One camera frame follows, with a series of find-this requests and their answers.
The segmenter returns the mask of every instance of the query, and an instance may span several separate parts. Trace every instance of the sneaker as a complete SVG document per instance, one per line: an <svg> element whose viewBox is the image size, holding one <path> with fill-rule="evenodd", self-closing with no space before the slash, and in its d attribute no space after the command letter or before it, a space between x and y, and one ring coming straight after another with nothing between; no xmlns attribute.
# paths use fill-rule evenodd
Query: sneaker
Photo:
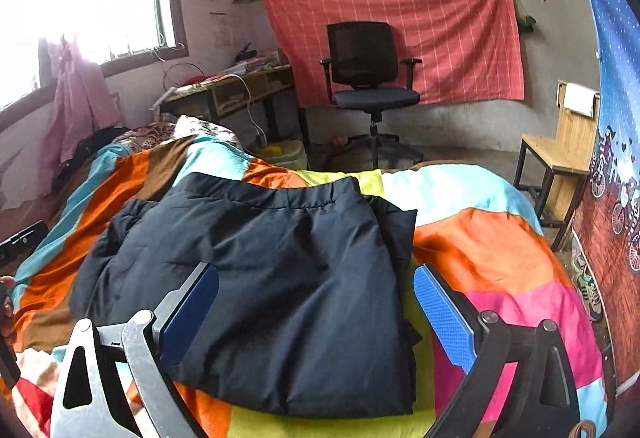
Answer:
<svg viewBox="0 0 640 438"><path fill-rule="evenodd" d="M583 272L574 275L573 278L575 289L582 296L584 308L587 310L589 319L592 323L602 320L602 301L598 293L598 287L594 280L589 267L586 266Z"/></svg>
<svg viewBox="0 0 640 438"><path fill-rule="evenodd" d="M573 252L571 256L571 268L574 269L574 274L581 274L587 266L587 260L584 258L584 254L581 251Z"/></svg>

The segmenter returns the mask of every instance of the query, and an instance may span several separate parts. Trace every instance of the black office chair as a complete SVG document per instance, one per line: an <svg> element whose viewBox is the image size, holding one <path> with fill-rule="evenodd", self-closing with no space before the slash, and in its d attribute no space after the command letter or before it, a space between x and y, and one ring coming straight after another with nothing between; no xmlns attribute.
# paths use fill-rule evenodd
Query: black office chair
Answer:
<svg viewBox="0 0 640 438"><path fill-rule="evenodd" d="M396 155L420 163L423 155L400 138L390 134L379 134L378 123L383 111L415 105L420 94L415 92L414 68L421 64L420 58L401 60L406 65L406 88L388 87L382 84L393 82L398 77L398 53L391 26L375 22L347 22L329 24L329 51L331 58L324 58L327 93L331 103L341 109L363 111L371 115L370 134L353 136L345 147L330 154L328 160L361 147L370 147L374 169L378 168L378 149L390 150ZM332 93L331 82L350 85L353 90Z"/></svg>

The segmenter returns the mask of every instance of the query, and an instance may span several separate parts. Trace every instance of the folded black jacket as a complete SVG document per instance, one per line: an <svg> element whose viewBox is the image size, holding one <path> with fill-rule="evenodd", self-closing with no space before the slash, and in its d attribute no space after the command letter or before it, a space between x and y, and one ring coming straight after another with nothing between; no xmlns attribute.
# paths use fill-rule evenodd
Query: folded black jacket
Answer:
<svg viewBox="0 0 640 438"><path fill-rule="evenodd" d="M354 179L272 190L194 173L111 220L79 270L71 313L125 323L210 262L220 290L173 380L273 414L410 414L414 342L398 284L415 216L362 196Z"/></svg>

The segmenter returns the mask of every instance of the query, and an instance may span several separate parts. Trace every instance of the bed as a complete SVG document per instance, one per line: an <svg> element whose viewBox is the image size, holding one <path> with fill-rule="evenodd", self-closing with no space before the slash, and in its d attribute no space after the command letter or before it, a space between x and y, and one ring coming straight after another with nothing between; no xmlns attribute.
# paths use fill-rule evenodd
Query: bed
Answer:
<svg viewBox="0 0 640 438"><path fill-rule="evenodd" d="M92 243L127 200L159 200L194 172L269 188L311 187L347 176L270 166L242 151L227 132L187 129L180 137L160 142L155 137L146 146L156 147L145 149L144 143L131 143L125 137L103 147L73 176L65 206L47 238L17 271L12 300L23 379L4 394L12 399L34 436L49 434L58 363L73 329L68 296L74 277ZM607 403L600 352L581 299L551 252L525 197L490 171L464 164L349 176L358 180L363 194L382 196L403 210L418 211L414 267L433 263L453 290L466 294L478 310L497 312L507 323L537 326L546 318L558 322L578 388L580 416L594 421L601 434ZM446 407L464 373L449 362L432 335L410 281L404 289L403 310L423 337L414 347L417 401L411 416L292 420L232 407L184 386L177 386L178 391L212 437L421 438ZM511 366L503 370L478 436L491 434L513 379ZM144 411L126 367L120 370L120 378L131 407L143 420Z"/></svg>

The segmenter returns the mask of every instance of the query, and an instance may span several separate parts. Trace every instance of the white wall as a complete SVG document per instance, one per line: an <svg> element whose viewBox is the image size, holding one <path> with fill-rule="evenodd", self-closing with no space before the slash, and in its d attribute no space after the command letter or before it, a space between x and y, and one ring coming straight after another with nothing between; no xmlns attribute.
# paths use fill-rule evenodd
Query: white wall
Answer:
<svg viewBox="0 0 640 438"><path fill-rule="evenodd" d="M227 68L233 63L233 57L239 49L250 40L250 20L244 7L232 5L231 0L181 0L184 26L191 56L172 60L171 62L153 64L144 68L128 71L107 79L107 84L120 99L120 107L124 116L124 125L139 127L152 121L149 111L151 105L162 95L162 78L164 68L182 62L192 62L202 68L206 74ZM209 12L228 14L233 26L233 47L215 48L212 32L212 19ZM166 79L168 87L182 83L190 76L198 75L197 69L190 66L177 66L169 72ZM260 108L254 115L264 125ZM10 128L0 133L0 209L14 209L25 201L32 201L40 196L38 185L38 159L40 141L46 132L52 109L47 105ZM248 120L239 114L227 122L236 129L241 139L251 140L255 133L247 127ZM14 154L20 151L8 168L3 166Z"/></svg>
<svg viewBox="0 0 640 438"><path fill-rule="evenodd" d="M536 31L522 37L526 69L524 103L491 101L418 106L385 113L383 129L417 145L492 148L515 151L520 135L554 135L558 121L556 87L559 79L597 88L598 62L588 0L521 0L538 21ZM261 48L275 45L264 7L253 5L256 41ZM367 132L369 117L362 113L310 109L312 140L327 142L333 135Z"/></svg>

